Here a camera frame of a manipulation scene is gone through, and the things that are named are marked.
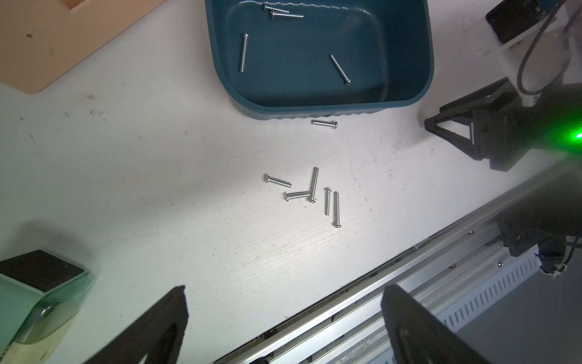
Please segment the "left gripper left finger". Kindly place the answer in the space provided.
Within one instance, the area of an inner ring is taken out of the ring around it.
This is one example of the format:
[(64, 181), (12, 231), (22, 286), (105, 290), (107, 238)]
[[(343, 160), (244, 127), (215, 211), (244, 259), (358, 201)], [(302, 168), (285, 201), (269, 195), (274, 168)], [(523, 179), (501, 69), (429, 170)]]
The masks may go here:
[(185, 287), (177, 286), (88, 363), (176, 363), (188, 323)]

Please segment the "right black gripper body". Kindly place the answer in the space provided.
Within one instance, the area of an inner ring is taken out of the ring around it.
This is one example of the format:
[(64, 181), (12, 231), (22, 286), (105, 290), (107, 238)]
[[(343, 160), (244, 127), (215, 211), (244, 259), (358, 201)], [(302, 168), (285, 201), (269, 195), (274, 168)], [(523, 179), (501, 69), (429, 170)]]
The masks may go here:
[(581, 156), (581, 85), (558, 86), (534, 106), (506, 106), (479, 126), (478, 151), (495, 171), (509, 171), (528, 151)]

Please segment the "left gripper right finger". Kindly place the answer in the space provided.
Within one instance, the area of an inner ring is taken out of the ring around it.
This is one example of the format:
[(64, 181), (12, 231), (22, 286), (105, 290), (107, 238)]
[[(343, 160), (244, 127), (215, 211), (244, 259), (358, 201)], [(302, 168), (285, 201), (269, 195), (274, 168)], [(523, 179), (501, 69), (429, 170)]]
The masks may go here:
[(387, 285), (383, 321), (398, 363), (488, 363), (399, 285)]

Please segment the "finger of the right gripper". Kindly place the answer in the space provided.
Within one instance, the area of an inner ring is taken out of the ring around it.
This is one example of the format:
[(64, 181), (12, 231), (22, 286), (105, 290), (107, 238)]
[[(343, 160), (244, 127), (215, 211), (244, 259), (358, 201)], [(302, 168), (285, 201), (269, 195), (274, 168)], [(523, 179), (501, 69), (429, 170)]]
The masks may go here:
[(441, 112), (424, 121), (424, 128), (445, 140), (475, 161), (482, 161), (480, 137), (475, 131), (477, 117), (473, 111)]
[(497, 80), (477, 91), (440, 107), (440, 113), (453, 109), (488, 109), (491, 112), (502, 111), (515, 103), (518, 92), (507, 77)]

